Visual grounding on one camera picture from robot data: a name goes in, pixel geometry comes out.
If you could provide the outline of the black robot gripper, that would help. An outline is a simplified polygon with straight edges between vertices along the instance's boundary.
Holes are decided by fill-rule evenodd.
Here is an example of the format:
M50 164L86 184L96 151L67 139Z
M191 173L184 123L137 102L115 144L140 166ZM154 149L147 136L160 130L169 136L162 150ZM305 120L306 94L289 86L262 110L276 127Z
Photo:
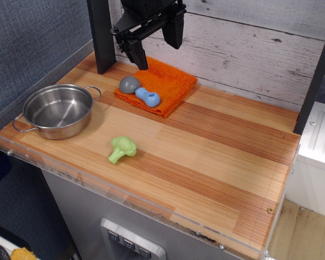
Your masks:
M183 1L121 1L123 14L111 28L117 46L124 51L139 70L147 70L148 63L142 40L162 30L164 40L174 49L183 41Z

